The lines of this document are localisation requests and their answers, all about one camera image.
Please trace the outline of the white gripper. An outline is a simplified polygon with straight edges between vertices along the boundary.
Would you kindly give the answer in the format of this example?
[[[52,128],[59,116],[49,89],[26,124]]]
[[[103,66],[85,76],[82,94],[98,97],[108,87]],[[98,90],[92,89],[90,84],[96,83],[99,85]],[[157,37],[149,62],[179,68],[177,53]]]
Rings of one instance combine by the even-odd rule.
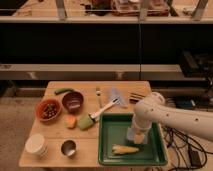
[[[150,130],[149,121],[136,122],[135,120],[133,120],[131,126],[127,128],[126,139],[133,142],[135,134],[143,133],[145,135],[145,139],[141,144],[146,144],[149,130]]]

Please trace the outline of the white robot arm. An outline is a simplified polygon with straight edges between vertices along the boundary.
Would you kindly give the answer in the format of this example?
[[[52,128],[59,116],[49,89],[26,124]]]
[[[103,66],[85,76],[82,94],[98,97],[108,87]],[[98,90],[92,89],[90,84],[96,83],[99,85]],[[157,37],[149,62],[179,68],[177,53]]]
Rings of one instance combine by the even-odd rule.
[[[148,94],[135,104],[126,139],[135,144],[147,142],[153,122],[213,142],[213,113],[167,107],[165,98],[158,92]]]

